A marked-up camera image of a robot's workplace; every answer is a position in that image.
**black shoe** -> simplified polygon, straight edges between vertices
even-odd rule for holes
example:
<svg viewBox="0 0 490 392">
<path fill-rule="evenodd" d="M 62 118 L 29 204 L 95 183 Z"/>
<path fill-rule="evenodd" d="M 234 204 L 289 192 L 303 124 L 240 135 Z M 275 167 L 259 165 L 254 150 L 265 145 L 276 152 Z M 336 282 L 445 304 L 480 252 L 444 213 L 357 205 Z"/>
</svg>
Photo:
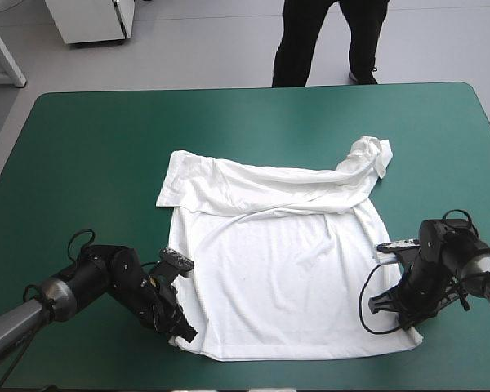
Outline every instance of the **black shoe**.
<svg viewBox="0 0 490 392">
<path fill-rule="evenodd" d="M 349 72 L 349 78 L 356 84 L 377 84 L 377 80 L 372 75 L 372 72 L 376 72 L 377 68 L 374 68 L 371 72 L 361 73 L 354 75 L 352 71 Z"/>
</svg>

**white cabinet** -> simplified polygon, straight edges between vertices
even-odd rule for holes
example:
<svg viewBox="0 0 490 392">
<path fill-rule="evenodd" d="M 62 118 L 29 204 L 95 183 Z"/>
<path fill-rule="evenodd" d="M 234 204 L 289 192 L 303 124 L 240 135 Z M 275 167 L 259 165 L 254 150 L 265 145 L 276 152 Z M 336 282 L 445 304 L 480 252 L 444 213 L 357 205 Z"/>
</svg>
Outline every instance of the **white cabinet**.
<svg viewBox="0 0 490 392">
<path fill-rule="evenodd" d="M 134 0 L 46 0 L 65 43 L 131 37 Z"/>
</svg>

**green table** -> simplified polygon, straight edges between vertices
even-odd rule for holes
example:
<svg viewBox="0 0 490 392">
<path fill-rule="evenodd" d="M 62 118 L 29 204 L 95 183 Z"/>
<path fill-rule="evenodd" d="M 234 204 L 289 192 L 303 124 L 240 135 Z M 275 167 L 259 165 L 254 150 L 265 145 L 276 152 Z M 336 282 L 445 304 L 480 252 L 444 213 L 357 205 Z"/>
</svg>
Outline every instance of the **green table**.
<svg viewBox="0 0 490 392">
<path fill-rule="evenodd" d="M 490 125 L 463 83 L 41 96 L 0 177 L 0 313 L 68 261 L 83 227 L 157 260 L 172 210 L 154 206 L 176 149 L 327 169 L 362 135 L 390 139 L 371 199 L 390 237 L 452 208 L 490 244 Z M 490 305 L 470 299 L 418 329 L 418 348 L 368 359 L 218 363 L 169 346 L 104 296 L 34 340 L 9 386 L 490 389 Z"/>
</svg>

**black pants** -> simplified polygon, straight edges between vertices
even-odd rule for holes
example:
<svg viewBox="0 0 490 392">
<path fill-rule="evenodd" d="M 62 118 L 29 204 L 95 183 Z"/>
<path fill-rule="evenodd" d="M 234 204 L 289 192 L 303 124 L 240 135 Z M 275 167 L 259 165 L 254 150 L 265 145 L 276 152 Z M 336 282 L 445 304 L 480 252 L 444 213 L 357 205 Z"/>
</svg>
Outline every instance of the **black pants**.
<svg viewBox="0 0 490 392">
<path fill-rule="evenodd" d="M 339 0 L 350 27 L 349 63 L 354 75 L 371 72 L 389 0 Z M 283 38 L 274 60 L 273 87 L 304 86 L 319 30 L 336 0 L 285 0 Z"/>
</svg>

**white t-shirt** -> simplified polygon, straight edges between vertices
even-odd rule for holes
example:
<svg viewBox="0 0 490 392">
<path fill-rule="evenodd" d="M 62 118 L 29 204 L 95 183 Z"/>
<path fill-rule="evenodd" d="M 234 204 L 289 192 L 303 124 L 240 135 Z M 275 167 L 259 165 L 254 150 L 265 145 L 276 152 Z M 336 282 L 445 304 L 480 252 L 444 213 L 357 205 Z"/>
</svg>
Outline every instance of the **white t-shirt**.
<svg viewBox="0 0 490 392">
<path fill-rule="evenodd" d="M 175 286 L 198 331 L 176 344 L 222 361 L 353 358 L 420 344 L 413 328 L 375 336 L 358 316 L 374 247 L 390 241 L 368 195 L 391 158 L 389 141 L 368 136 L 336 170 L 175 151 L 157 206 L 174 207 L 169 247 L 194 261 L 192 278 Z M 363 302 L 372 329 L 397 325 L 367 302 L 399 278 L 397 265 L 372 277 Z"/>
</svg>

